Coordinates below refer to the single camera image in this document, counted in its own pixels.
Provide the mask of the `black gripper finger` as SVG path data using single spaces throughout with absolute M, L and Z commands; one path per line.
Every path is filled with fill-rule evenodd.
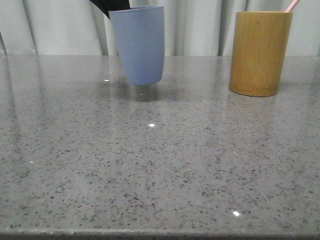
M 130 10 L 129 0 L 90 0 L 104 15 L 110 19 L 110 11 Z

